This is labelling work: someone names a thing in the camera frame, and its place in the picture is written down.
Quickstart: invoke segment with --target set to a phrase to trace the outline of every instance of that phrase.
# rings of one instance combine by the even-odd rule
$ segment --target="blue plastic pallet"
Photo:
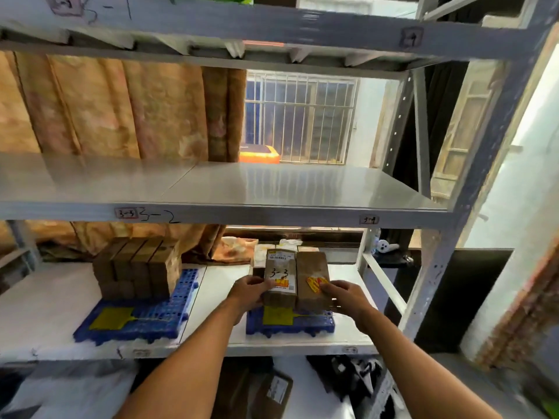
[[[74,332],[74,340],[76,342],[91,340],[95,345],[101,345],[111,340],[129,341],[142,338],[151,344],[159,338],[177,338],[181,323],[188,319],[185,310],[192,298],[192,290],[198,288],[197,276],[198,269],[183,270],[171,298],[162,302],[99,301]],[[132,316],[138,320],[128,322],[117,331],[90,330],[89,326],[105,307],[134,307]]]
[[[264,308],[259,307],[250,310],[247,313],[247,335],[254,333],[263,333],[270,338],[278,332],[283,333],[299,333],[306,332],[311,336],[316,336],[320,331],[333,333],[336,327],[332,312],[324,311],[322,315],[312,315],[311,313],[298,311],[301,315],[293,318],[293,325],[264,325],[262,319],[264,317]]]

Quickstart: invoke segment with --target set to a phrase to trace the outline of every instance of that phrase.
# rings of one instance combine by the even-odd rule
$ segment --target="metal window grille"
[[[355,78],[249,71],[244,143],[282,162],[344,164],[356,96]]]

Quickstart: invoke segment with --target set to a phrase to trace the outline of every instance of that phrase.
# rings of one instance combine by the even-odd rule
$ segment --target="forearm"
[[[116,419],[211,416],[236,310],[225,300],[125,402]]]
[[[364,315],[364,328],[414,419],[500,418],[454,375],[406,338],[381,312],[371,308]]]

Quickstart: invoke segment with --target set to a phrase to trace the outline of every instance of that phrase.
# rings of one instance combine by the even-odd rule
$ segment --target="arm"
[[[488,404],[420,349],[368,302],[359,285],[321,286],[337,299],[340,313],[355,320],[383,357],[414,419],[501,419]]]
[[[227,298],[129,396],[115,419],[209,418],[233,326],[274,284],[255,276],[235,282]]]

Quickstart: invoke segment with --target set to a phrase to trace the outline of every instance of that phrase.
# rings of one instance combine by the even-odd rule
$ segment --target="hand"
[[[238,324],[241,317],[251,309],[262,305],[262,294],[267,290],[276,286],[276,281],[273,279],[262,279],[257,276],[243,276],[238,279],[227,295],[227,301],[233,306],[237,319],[235,324]]]
[[[363,321],[373,306],[359,285],[347,281],[331,281],[322,284],[320,289],[336,299],[336,307],[333,309],[335,312],[351,317],[359,331],[365,333]]]

